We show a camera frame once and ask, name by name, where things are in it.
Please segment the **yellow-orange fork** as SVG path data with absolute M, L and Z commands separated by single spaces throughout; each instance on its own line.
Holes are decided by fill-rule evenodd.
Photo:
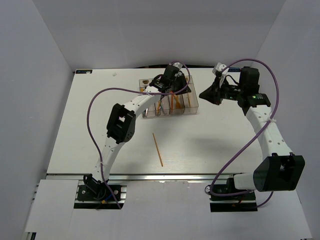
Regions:
M 180 104 L 179 97 L 176 94 L 174 94 L 173 98 L 175 100 L 175 108 L 182 109 L 182 105 Z

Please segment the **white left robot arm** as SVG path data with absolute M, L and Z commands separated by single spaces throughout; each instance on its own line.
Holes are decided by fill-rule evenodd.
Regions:
M 84 184 L 88 187 L 88 193 L 94 199 L 99 200 L 105 196 L 105 189 L 109 188 L 108 180 L 112 165 L 124 144 L 134 136 L 137 118 L 164 97 L 182 95 L 191 91 L 182 68 L 185 68 L 188 75 L 190 75 L 190 71 L 185 64 L 179 61 L 171 62 L 165 68 L 164 73 L 157 75 L 142 92 L 110 87 L 94 95 L 87 110 L 86 126 L 89 136 L 97 149 L 98 160 L 93 171 L 83 176 Z M 125 104 L 116 103 L 112 107 L 106 125 L 105 146 L 100 149 L 90 128 L 91 108 L 100 94 L 113 90 L 135 93 L 137 96 Z

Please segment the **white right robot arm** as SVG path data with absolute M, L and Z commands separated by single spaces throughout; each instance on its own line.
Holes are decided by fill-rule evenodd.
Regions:
M 226 195 L 236 200 L 244 191 L 293 191 L 305 167 L 305 160 L 288 147 L 273 119 L 272 108 L 266 94 L 259 92 L 259 70 L 252 67 L 240 69 L 239 83 L 226 81 L 228 68 L 218 63 L 213 74 L 213 84 L 199 98 L 220 105 L 222 100 L 236 101 L 256 134 L 262 152 L 262 162 L 252 173 L 233 176 L 225 188 Z

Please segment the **orange plastic chopstick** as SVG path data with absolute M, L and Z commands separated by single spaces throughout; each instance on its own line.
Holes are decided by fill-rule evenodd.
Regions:
M 161 157 L 161 153 L 160 153 L 160 150 L 159 150 L 159 147 L 158 147 L 158 143 L 157 143 L 157 140 L 156 140 L 156 136 L 155 136 L 154 133 L 152 133 L 152 136 L 153 136 L 154 144 L 155 144 L 156 151 L 157 151 L 157 154 L 158 154 L 158 158 L 159 158 L 159 161 L 160 161 L 160 165 L 161 165 L 161 167 L 164 167 L 163 160 L 162 160 L 162 157 Z
M 192 103 L 191 103 L 191 95 L 189 93 L 186 94 L 186 98 L 188 101 L 188 107 L 191 108 L 192 107 Z

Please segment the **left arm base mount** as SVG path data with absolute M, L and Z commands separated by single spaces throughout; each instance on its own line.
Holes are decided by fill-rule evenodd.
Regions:
M 120 210 L 125 201 L 122 197 L 124 188 L 119 184 L 107 187 L 103 181 L 94 179 L 92 174 L 86 174 L 77 188 L 73 207 L 83 210 Z

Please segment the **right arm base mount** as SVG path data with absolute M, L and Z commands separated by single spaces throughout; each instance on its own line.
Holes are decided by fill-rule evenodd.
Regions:
M 217 194 L 234 194 L 243 192 L 235 188 L 234 179 L 229 177 L 225 183 L 215 184 L 212 190 Z M 257 212 L 256 195 L 254 192 L 233 196 L 215 196 L 210 193 L 210 185 L 204 189 L 210 196 L 211 213 L 236 213 L 236 212 Z

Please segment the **red-orange plastic fork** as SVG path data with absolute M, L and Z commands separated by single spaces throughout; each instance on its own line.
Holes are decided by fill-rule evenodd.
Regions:
M 170 102 L 170 111 L 172 111 L 174 109 L 174 95 L 171 94 L 170 96 L 171 96 L 170 97 L 170 100 L 171 100 L 171 102 Z

